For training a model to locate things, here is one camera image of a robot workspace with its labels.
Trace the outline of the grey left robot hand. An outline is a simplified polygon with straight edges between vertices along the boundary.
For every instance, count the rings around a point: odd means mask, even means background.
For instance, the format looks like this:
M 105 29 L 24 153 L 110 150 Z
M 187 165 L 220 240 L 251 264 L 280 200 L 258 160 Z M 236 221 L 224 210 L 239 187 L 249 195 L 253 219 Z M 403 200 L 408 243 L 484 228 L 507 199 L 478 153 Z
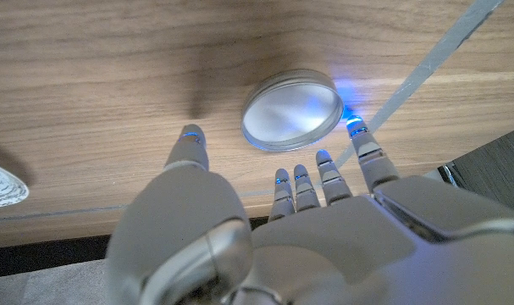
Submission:
M 346 128 L 368 193 L 325 151 L 325 198 L 279 170 L 268 222 L 250 226 L 186 125 L 128 206 L 106 256 L 110 304 L 514 304 L 514 210 L 424 176 L 400 177 L 365 122 Z

